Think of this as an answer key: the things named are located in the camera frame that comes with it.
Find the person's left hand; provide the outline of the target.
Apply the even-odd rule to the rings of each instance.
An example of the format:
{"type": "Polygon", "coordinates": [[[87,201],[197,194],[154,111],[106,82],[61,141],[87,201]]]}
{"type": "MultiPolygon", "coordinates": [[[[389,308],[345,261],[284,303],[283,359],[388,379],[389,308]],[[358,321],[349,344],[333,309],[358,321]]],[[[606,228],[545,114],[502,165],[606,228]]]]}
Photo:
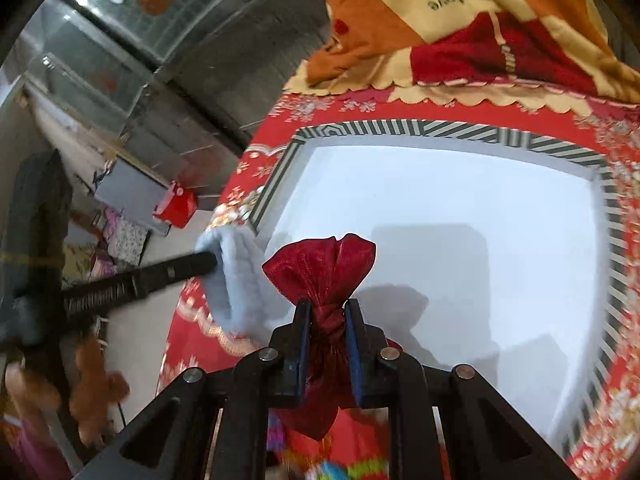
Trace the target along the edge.
{"type": "MultiPolygon", "coordinates": [[[[70,414],[78,422],[83,444],[93,444],[108,426],[108,409],[125,400],[129,385],[119,372],[105,370],[103,350],[95,336],[88,336],[76,348],[79,382],[70,394],[70,414]]],[[[20,364],[6,369],[6,388],[22,426],[38,443],[53,444],[44,411],[56,411],[61,396],[46,378],[20,364]]]]}

